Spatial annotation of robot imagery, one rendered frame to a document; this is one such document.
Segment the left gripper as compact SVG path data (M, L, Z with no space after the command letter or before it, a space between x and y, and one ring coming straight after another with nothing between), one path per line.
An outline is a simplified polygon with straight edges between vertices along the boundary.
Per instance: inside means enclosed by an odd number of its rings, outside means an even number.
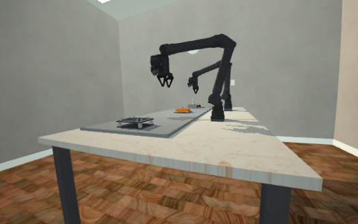
M165 82L166 82L167 86L170 87L174 77L173 77L173 74L169 72L169 65L168 64L163 64L163 71L165 71L165 72L158 72L156 77L158 78L158 80L159 80L159 82L160 82L162 87L164 87ZM166 71L168 71L168 72L166 72ZM166 73L166 74L164 74L164 73ZM167 76L170 76L170 77L167 77ZM162 84L160 78L164 78L163 79L163 84ZM169 85L168 85L167 80L171 80Z

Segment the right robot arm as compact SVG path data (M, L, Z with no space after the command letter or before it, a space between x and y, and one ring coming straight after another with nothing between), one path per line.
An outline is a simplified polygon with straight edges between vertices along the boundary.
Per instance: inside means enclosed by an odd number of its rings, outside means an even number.
M214 70L216 68L219 68L218 65L220 65L220 63L221 63L221 60L218 61L217 63L211 65L211 66L208 66L206 68L203 68L201 70L198 70L198 71L195 71L194 73L192 73L193 77L189 78L188 87L195 86L195 82L197 82L197 78L198 78L199 75L204 74L206 72L209 72L211 70ZM225 81L224 81L223 94L221 95L221 99L225 100L224 107L227 107L227 108L224 108L224 109L232 109L232 101L230 101L231 100L231 95L230 95L231 67L232 67L232 63L229 64L228 71L227 71L227 74L226 74L226 78L225 78ZM228 94L226 94L226 92Z

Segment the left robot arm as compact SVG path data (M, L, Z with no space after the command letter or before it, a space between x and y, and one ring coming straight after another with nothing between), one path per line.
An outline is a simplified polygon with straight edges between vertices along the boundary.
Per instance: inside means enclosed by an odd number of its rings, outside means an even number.
M212 107L212 115L210 116L210 118L214 120L224 120L223 117L224 110L223 110L220 94L228 71L232 53L234 51L234 48L236 47L236 42L233 41L231 38L227 37L224 34L219 34L219 35L212 36L210 38L204 38L200 40L192 40L192 41L181 42L176 44L162 44L159 47L161 54L153 55L150 57L150 63L151 66L153 66L151 67L151 73L155 76L158 74L158 72L163 72L162 64L169 65L168 55L173 55L185 51L194 51L203 48L216 48L216 47L224 48L224 52L217 73L217 77L215 80L215 84L212 89L212 91L214 91L215 94L213 92L211 95L209 95L208 103L214 105Z

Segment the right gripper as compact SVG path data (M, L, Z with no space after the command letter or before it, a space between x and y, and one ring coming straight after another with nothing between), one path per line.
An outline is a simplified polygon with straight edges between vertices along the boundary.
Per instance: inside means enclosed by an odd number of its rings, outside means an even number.
M196 89L196 92L195 92L195 89ZM195 92L195 94L197 93L198 89L199 89L199 86L198 86L197 82L195 82L195 86L193 86L193 91Z

